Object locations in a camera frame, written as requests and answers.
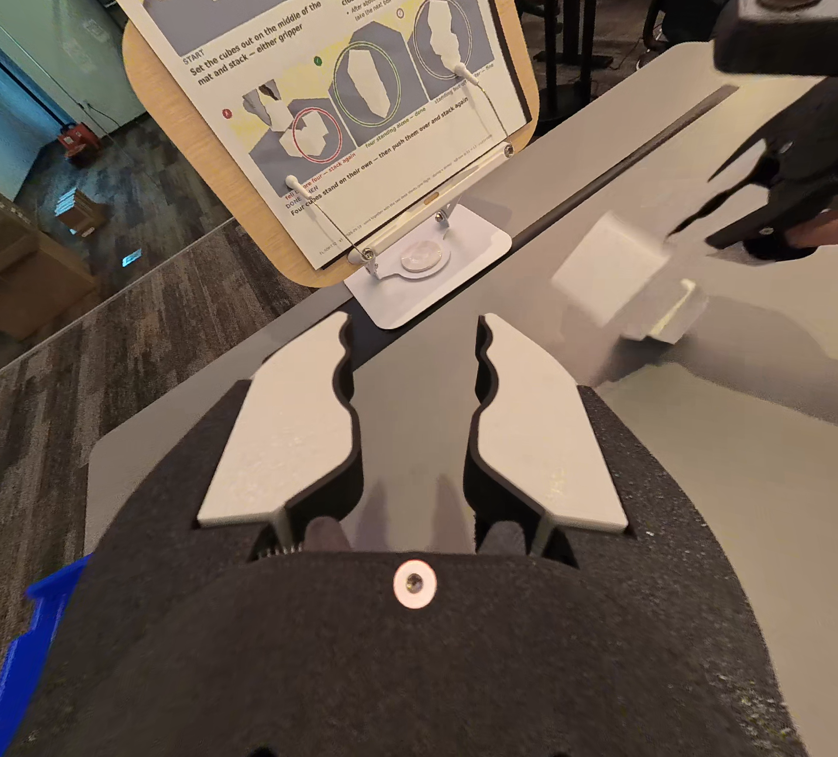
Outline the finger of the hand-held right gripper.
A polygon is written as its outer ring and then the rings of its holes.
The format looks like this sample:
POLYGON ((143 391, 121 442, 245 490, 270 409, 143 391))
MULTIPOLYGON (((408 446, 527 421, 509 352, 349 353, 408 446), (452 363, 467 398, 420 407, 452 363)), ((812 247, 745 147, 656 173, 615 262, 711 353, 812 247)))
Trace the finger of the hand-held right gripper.
POLYGON ((742 145, 735 155, 721 165, 708 185, 772 185, 780 176, 780 150, 782 141, 758 138, 745 148, 742 145))
POLYGON ((684 218, 667 223, 666 248, 726 250, 748 240, 768 239, 779 230, 775 220, 762 218, 769 206, 769 190, 763 186, 712 189, 700 198, 684 218))

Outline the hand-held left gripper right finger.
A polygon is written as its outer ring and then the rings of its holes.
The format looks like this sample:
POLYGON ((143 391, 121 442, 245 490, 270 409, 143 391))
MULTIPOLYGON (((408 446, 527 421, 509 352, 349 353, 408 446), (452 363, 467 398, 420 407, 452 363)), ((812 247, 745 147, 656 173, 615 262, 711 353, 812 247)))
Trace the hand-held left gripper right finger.
POLYGON ((495 313, 478 317, 475 356, 464 497, 476 544, 502 521, 521 528, 526 553, 555 553, 568 529, 625 534, 629 517, 573 376, 495 313))

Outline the large cardboard box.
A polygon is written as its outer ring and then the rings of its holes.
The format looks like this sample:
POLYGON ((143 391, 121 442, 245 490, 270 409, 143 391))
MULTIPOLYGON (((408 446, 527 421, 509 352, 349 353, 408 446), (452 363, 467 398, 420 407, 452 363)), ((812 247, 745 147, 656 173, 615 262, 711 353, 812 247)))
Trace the large cardboard box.
POLYGON ((24 341, 97 290, 73 251, 1 197, 2 334, 24 341))

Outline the small cardboard box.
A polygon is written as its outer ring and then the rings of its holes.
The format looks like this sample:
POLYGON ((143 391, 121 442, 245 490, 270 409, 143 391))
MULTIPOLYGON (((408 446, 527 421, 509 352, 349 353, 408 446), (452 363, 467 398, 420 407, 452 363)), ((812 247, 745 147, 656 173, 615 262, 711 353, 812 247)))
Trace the small cardboard box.
POLYGON ((55 217, 74 236, 87 237, 108 221, 108 208, 74 187, 58 197, 55 217))

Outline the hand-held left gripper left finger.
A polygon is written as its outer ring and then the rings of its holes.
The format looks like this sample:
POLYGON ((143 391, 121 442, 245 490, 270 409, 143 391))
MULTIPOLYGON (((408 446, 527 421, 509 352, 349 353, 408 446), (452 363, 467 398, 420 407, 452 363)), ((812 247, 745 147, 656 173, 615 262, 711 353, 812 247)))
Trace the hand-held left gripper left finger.
POLYGON ((303 544, 319 518, 342 521, 364 492, 361 423, 351 404, 353 324, 330 314, 252 375, 197 514, 201 528, 266 525, 303 544))

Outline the small red equipment case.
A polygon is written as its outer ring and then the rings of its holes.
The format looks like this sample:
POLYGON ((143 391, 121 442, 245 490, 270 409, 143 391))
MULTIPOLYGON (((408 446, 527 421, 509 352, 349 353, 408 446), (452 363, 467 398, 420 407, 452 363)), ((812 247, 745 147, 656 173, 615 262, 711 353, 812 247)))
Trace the small red equipment case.
POLYGON ((97 155, 101 150, 99 137, 85 123, 63 123, 59 128, 58 142, 65 158, 73 162, 97 155))

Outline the wooden book stand white base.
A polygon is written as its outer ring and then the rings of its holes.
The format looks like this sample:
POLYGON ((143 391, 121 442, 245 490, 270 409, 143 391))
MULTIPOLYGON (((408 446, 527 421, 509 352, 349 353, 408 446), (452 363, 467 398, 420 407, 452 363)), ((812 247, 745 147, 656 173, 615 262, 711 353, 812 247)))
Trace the wooden book stand white base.
POLYGON ((497 27, 507 39, 509 60, 522 85, 524 110, 530 114, 526 124, 493 144, 462 174, 452 175, 423 193, 416 204, 402 208, 380 230, 352 239, 350 248, 357 247, 360 253, 340 255, 320 269, 309 265, 178 82, 152 56, 152 47, 133 23, 123 36, 123 59, 131 86, 148 113, 283 276, 316 289, 344 282, 377 327, 396 330, 512 249, 511 236, 497 224, 470 209, 457 209, 463 197, 485 186, 491 172, 526 148, 539 116, 536 79, 513 0, 490 2, 496 5, 497 27))

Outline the white hard foam cube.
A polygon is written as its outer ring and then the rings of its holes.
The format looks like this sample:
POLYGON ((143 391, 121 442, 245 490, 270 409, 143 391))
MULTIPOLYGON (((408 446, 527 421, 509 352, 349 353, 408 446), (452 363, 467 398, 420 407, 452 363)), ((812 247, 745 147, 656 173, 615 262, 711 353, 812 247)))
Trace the white hard foam cube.
POLYGON ((550 278, 550 285, 604 327, 665 269, 661 241, 611 212, 602 215, 550 278))
POLYGON ((707 308, 709 297, 692 279, 653 285, 639 296, 621 338, 676 344, 694 326, 707 308))

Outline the printed instruction sheet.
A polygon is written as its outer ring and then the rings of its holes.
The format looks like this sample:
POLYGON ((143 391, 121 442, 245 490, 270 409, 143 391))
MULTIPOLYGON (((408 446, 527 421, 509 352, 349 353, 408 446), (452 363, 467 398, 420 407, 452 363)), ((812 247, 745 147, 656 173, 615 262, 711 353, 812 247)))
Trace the printed instruction sheet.
POLYGON ((314 270, 531 119, 495 0, 117 0, 314 270))

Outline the person's right hand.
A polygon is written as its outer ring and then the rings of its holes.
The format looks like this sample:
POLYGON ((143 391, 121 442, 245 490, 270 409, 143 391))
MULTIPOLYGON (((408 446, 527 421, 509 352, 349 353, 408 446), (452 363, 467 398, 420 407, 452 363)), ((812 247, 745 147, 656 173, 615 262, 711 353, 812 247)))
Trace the person's right hand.
POLYGON ((805 250, 837 245, 837 210, 826 210, 818 216, 789 228, 784 234, 791 248, 805 250))

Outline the blue plastic bin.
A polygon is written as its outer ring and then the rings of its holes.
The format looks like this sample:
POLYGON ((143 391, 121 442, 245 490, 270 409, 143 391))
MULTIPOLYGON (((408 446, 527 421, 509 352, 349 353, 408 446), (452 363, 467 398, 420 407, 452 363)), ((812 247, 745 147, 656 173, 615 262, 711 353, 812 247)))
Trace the blue plastic bin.
POLYGON ((27 597, 34 603, 32 618, 27 631, 10 644, 2 668, 1 724, 4 737, 11 737, 23 720, 60 621, 88 562, 89 555, 83 556, 33 583, 26 591, 27 597))

